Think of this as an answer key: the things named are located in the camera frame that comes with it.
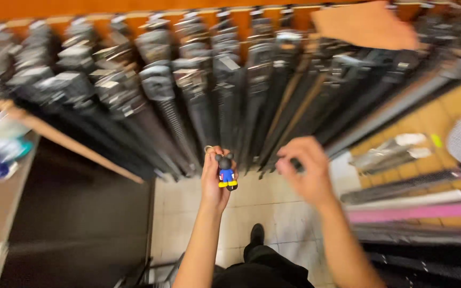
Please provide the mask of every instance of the mickey mouse keychain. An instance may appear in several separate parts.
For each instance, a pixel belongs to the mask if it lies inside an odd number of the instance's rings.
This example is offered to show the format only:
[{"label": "mickey mouse keychain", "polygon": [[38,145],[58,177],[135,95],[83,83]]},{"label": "mickey mouse keychain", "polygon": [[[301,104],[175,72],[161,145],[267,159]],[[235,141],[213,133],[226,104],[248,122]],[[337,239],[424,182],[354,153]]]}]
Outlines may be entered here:
[{"label": "mickey mouse keychain", "polygon": [[234,191],[238,188],[238,181],[234,180],[234,171],[232,170],[232,159],[234,155],[229,153],[227,155],[216,154],[214,157],[218,161],[218,176],[220,177],[220,182],[218,187],[227,187],[227,190]]}]

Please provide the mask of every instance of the pink strap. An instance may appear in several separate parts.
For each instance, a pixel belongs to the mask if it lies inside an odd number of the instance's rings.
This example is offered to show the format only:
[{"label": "pink strap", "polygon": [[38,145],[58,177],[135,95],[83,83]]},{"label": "pink strap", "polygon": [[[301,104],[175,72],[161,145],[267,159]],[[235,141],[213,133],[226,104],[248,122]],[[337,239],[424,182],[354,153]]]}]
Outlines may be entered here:
[{"label": "pink strap", "polygon": [[386,222],[413,218],[454,216],[461,216],[461,204],[348,212],[348,218],[352,223]]}]

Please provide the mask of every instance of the hand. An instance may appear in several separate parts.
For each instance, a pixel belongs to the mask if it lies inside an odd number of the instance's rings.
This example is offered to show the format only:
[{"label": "hand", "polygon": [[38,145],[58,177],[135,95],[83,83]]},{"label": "hand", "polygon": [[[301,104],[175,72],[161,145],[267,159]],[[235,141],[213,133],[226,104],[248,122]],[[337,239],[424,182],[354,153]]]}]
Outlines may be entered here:
[{"label": "hand", "polygon": [[[328,158],[314,137],[299,137],[280,148],[277,156],[278,172],[289,181],[291,187],[305,201],[321,208],[339,203],[332,191],[328,175]],[[290,160],[296,158],[305,168],[305,174],[297,174]]]},{"label": "hand", "polygon": [[[214,158],[216,154],[227,155],[230,151],[222,150],[219,146],[209,148],[205,154],[204,169],[202,170],[202,201],[201,206],[216,208],[219,213],[227,206],[231,192],[227,188],[218,187],[220,178],[218,175],[218,161]],[[234,180],[238,179],[236,162],[232,161],[232,169],[234,170]]]}]

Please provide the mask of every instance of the tiled floor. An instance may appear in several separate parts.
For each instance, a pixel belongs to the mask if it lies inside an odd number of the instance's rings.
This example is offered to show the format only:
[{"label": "tiled floor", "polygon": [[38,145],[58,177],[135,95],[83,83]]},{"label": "tiled floor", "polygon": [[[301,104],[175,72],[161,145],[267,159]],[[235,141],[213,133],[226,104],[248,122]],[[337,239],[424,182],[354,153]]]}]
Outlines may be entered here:
[{"label": "tiled floor", "polygon": [[[338,194],[360,187],[355,170],[347,167],[347,157],[338,158],[330,168]],[[241,176],[239,189],[231,193],[222,217],[216,264],[228,267],[242,262],[252,226],[261,223],[266,245],[307,268],[315,287],[332,287],[316,212],[277,173],[262,180],[258,176],[253,172]],[[176,260],[188,245],[200,203],[200,179],[158,180],[155,193],[152,256],[155,263],[162,263]]]}]

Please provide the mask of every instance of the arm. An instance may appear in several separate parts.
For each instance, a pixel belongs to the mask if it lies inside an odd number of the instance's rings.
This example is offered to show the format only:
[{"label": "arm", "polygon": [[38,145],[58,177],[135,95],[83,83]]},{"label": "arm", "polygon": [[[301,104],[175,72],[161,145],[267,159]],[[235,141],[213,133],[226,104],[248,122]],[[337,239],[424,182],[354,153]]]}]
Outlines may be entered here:
[{"label": "arm", "polygon": [[222,213],[231,193],[219,188],[216,153],[228,154],[220,147],[208,149],[202,170],[202,200],[189,239],[188,248],[174,281],[173,288],[209,288],[213,282],[214,262]]},{"label": "arm", "polygon": [[[325,255],[336,284],[341,288],[385,287],[351,232],[341,204],[332,192],[328,159],[319,143],[313,137],[295,138],[281,148],[278,155],[282,157],[276,165],[278,171],[320,214]],[[292,158],[304,166],[305,175],[296,174],[289,161]]]}]

